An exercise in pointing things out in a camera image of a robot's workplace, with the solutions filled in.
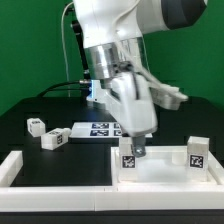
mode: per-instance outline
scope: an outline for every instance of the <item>black table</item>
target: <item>black table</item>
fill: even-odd
[[[210,151],[224,160],[224,112],[192,97],[178,111],[157,108],[158,131],[147,145],[186,145],[190,136],[210,138]],[[41,149],[27,131],[28,118],[40,118],[47,131],[74,122],[111,122],[106,111],[88,108],[81,98],[28,98],[0,117],[0,162],[22,150],[24,166],[12,186],[109,186],[110,147],[118,139],[70,139],[54,151]],[[117,211],[1,213],[0,223],[223,223],[223,211]]]

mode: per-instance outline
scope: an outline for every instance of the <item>black cable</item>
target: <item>black cable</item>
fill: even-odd
[[[89,88],[77,88],[77,89],[74,89],[74,88],[72,88],[72,89],[49,89],[48,91],[45,91],[45,93],[41,96],[41,97],[43,97],[45,94],[47,94],[47,93],[49,93],[49,92],[54,92],[54,91],[88,91],[89,90]]]
[[[55,89],[57,87],[61,87],[61,86],[69,86],[69,85],[74,85],[74,84],[79,84],[79,81],[73,81],[73,82],[62,82],[62,83],[58,83],[55,85],[50,86],[49,88],[47,88],[46,90],[44,90],[43,92],[39,93],[37,95],[37,97],[43,97],[47,92],[49,92],[51,89]]]

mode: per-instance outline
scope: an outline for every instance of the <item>green wall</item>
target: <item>green wall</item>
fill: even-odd
[[[66,3],[0,0],[0,114],[66,80],[60,33]],[[154,75],[224,109],[223,8],[223,0],[210,0],[195,26],[149,34],[145,42]],[[72,15],[65,18],[65,35],[71,79],[76,80],[82,69],[71,20]]]

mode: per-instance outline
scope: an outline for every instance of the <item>cube with marker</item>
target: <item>cube with marker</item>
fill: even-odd
[[[193,137],[187,145],[188,177],[193,181],[207,181],[209,138]]]
[[[56,128],[41,136],[41,148],[54,150],[68,142],[68,137],[71,135],[69,128]]]
[[[33,137],[40,137],[46,133],[46,126],[39,118],[30,118],[27,120],[27,129]]]
[[[119,181],[137,181],[137,160],[132,154],[132,140],[130,137],[119,139],[119,164]]]

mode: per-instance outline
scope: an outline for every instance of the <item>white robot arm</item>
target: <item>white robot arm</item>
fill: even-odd
[[[187,97],[161,84],[147,68],[142,35],[193,25],[207,0],[73,0],[84,33],[90,74],[105,89],[106,108],[133,139],[133,155],[145,155],[145,135],[157,129],[155,103]]]

